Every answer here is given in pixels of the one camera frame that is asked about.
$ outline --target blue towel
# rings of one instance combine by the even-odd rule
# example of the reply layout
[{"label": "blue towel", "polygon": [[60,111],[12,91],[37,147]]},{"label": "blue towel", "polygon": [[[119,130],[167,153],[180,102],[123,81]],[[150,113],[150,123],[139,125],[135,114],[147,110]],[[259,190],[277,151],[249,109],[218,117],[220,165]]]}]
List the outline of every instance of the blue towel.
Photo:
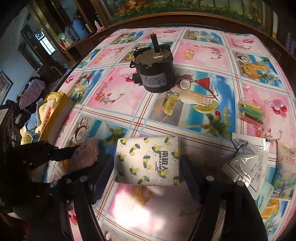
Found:
[{"label": "blue towel", "polygon": [[25,123],[25,127],[27,128],[27,131],[30,132],[31,134],[35,133],[35,130],[37,128],[37,119],[36,119],[37,113],[31,114],[30,119]]},{"label": "blue towel", "polygon": [[38,115],[37,110],[43,104],[44,104],[44,101],[42,98],[39,101],[37,101],[36,112],[31,114],[30,119],[25,123],[25,127],[27,128],[27,131],[30,132],[31,134],[34,134],[37,126],[41,125],[40,116]]}]

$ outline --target snack package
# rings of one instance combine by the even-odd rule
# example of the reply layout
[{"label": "snack package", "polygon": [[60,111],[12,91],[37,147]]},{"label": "snack package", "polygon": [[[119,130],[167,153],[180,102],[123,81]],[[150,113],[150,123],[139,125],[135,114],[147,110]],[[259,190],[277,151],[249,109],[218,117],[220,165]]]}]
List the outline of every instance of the snack package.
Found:
[{"label": "snack package", "polygon": [[263,211],[269,204],[269,200],[271,198],[273,191],[274,187],[268,181],[264,180],[261,191],[258,195],[258,198],[255,201],[260,214],[263,213]]},{"label": "snack package", "polygon": [[262,106],[250,99],[240,99],[238,102],[239,117],[247,122],[250,122],[257,128],[265,126],[266,116]]},{"label": "snack package", "polygon": [[132,137],[118,139],[114,181],[133,185],[178,185],[180,138]]},{"label": "snack package", "polygon": [[269,140],[232,133],[237,152],[235,158],[222,167],[234,182],[242,181],[256,200],[265,180]]},{"label": "snack package", "polygon": [[272,197],[292,199],[295,189],[296,148],[278,140],[276,172]]}]

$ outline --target pink fuzzy cloth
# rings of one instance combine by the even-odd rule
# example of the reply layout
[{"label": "pink fuzzy cloth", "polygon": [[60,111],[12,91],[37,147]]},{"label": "pink fuzzy cloth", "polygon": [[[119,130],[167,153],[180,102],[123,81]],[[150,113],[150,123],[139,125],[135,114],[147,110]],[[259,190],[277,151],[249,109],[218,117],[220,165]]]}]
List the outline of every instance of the pink fuzzy cloth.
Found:
[{"label": "pink fuzzy cloth", "polygon": [[98,159],[98,155],[98,141],[94,137],[86,139],[86,142],[77,148],[69,159],[68,171],[73,172],[92,166]]}]

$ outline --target white bottle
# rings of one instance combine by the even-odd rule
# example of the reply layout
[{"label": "white bottle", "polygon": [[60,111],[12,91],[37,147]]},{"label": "white bottle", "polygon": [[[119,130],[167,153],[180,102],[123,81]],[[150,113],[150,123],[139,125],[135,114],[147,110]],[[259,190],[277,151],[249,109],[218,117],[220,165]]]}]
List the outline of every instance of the white bottle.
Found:
[{"label": "white bottle", "polygon": [[99,29],[99,28],[101,27],[101,26],[99,25],[99,23],[98,23],[97,20],[94,21],[94,24],[95,24],[95,26],[96,26],[97,29]]}]

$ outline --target framed picture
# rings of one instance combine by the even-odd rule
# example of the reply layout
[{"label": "framed picture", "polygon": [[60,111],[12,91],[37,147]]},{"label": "framed picture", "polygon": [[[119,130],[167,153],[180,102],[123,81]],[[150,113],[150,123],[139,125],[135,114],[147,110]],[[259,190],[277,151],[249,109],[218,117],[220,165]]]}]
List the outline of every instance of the framed picture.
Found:
[{"label": "framed picture", "polygon": [[12,86],[11,80],[4,74],[3,71],[0,72],[0,104],[3,103],[10,87]]}]

